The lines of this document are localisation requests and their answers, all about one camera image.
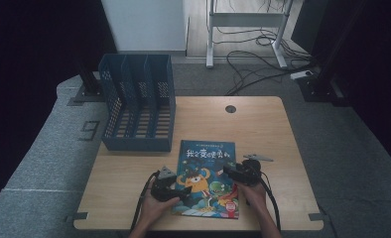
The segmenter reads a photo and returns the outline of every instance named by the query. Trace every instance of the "book cover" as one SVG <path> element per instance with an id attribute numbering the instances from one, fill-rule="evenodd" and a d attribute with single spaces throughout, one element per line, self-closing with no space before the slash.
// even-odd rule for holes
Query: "book cover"
<path id="1" fill-rule="evenodd" d="M 223 172 L 235 167 L 233 142 L 181 141 L 176 189 L 191 186 L 188 199 L 172 209 L 174 214 L 237 219 L 238 190 Z"/>

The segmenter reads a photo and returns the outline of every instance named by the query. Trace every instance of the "black stand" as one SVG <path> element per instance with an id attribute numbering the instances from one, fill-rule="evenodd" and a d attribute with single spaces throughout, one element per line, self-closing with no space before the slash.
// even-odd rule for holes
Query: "black stand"
<path id="1" fill-rule="evenodd" d="M 104 102 L 100 82 L 91 71 L 87 70 L 81 59 L 75 59 L 74 63 L 83 85 L 78 90 L 77 95 L 69 100 L 68 106 L 81 106 L 84 102 Z"/>
<path id="2" fill-rule="evenodd" d="M 307 102 L 331 102 L 332 95 L 330 88 L 317 90 L 320 81 L 316 76 L 304 77 L 297 79 L 300 89 Z"/>

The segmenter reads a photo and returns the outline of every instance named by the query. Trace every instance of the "black panel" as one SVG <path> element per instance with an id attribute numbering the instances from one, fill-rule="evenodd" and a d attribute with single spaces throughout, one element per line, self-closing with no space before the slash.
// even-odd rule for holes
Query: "black panel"
<path id="1" fill-rule="evenodd" d="M 391 156 L 391 2 L 319 2 L 305 1 L 292 38 L 322 67 L 313 90 L 337 85 Z"/>
<path id="2" fill-rule="evenodd" d="M 57 99 L 57 85 L 97 70 L 115 46 L 100 1 L 0 1 L 0 190 Z"/>

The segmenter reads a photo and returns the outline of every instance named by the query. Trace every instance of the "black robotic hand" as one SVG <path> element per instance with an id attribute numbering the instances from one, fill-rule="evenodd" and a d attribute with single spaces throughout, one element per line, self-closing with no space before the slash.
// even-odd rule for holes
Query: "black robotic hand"
<path id="1" fill-rule="evenodd" d="M 245 160 L 242 164 L 236 164 L 235 169 L 224 166 L 223 172 L 231 179 L 248 186 L 254 186 L 261 180 L 261 165 L 256 160 Z"/>
<path id="2" fill-rule="evenodd" d="M 192 192 L 192 187 L 186 187 L 182 190 L 171 189 L 171 185 L 177 180 L 177 175 L 168 168 L 163 167 L 153 182 L 151 194 L 159 201 L 167 201 L 178 196 L 181 200 L 186 199 Z"/>

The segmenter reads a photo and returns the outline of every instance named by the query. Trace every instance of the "human hand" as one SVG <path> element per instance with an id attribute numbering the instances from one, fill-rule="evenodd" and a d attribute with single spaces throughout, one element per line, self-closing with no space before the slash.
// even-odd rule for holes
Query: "human hand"
<path id="1" fill-rule="evenodd" d="M 172 207 L 174 204 L 180 201 L 179 197 L 174 197 L 168 201 L 158 201 L 155 197 L 152 196 L 151 187 L 155 179 L 152 179 L 149 183 L 148 189 L 144 195 L 144 200 L 140 212 L 139 222 L 144 222 L 147 227 L 151 226 L 162 214 Z"/>
<path id="2" fill-rule="evenodd" d="M 254 186 L 247 186 L 239 181 L 235 181 L 235 184 L 245 195 L 245 198 L 251 206 L 260 208 L 266 204 L 266 190 L 261 183 L 257 183 Z"/>

